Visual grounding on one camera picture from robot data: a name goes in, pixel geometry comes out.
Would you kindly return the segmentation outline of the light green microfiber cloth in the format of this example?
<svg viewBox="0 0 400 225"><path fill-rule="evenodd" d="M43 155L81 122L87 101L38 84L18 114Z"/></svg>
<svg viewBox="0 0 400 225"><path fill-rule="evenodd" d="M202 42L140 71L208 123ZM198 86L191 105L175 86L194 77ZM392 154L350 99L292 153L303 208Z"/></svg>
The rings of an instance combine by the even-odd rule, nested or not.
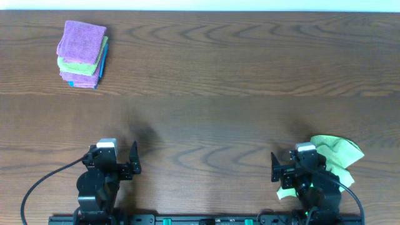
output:
<svg viewBox="0 0 400 225"><path fill-rule="evenodd" d="M316 151L326 157L326 170L339 176L340 182L349 188L355 180L347 168L364 157L359 146L348 139L330 135L313 136L310 140Z"/></svg>

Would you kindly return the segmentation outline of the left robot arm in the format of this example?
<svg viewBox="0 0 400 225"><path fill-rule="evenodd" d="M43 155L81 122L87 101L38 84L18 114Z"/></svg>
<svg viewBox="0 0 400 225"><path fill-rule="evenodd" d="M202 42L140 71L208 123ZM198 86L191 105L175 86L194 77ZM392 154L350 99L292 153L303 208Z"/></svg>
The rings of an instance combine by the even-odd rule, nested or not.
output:
<svg viewBox="0 0 400 225"><path fill-rule="evenodd" d="M131 180L141 173L138 145L134 141L129 161L117 162L116 139L101 139L89 147L82 163L87 171L80 175L76 187L79 192L78 209L73 214L73 224L129 224L129 216L114 207L120 182Z"/></svg>

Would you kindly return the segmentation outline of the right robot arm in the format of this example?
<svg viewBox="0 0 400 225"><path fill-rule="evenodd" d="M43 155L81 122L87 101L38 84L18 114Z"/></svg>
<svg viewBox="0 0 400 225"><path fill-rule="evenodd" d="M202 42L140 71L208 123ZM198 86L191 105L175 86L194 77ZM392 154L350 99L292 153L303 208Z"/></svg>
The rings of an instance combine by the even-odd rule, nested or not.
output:
<svg viewBox="0 0 400 225"><path fill-rule="evenodd" d="M294 189L303 206L302 210L293 210L285 223L339 223L339 177L326 170L326 157L316 150L293 150L290 155L294 162L282 165L271 154L271 181L279 181L283 190Z"/></svg>

